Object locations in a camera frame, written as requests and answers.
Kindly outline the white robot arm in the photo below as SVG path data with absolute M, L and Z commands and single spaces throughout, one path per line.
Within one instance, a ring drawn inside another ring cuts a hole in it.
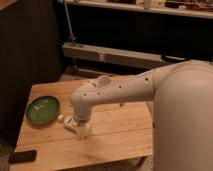
M 213 64 L 189 60 L 71 95 L 74 120 L 95 105 L 153 103 L 153 171 L 213 171 Z

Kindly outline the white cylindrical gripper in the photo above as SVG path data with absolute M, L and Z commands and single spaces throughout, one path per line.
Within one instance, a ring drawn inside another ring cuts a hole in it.
M 73 114 L 73 118 L 77 123 L 83 123 L 78 125 L 77 137 L 79 139 L 84 139 L 90 134 L 91 123 L 88 122 L 90 120 L 90 117 L 91 117 L 90 112 L 80 112 L 80 113 L 75 112 Z

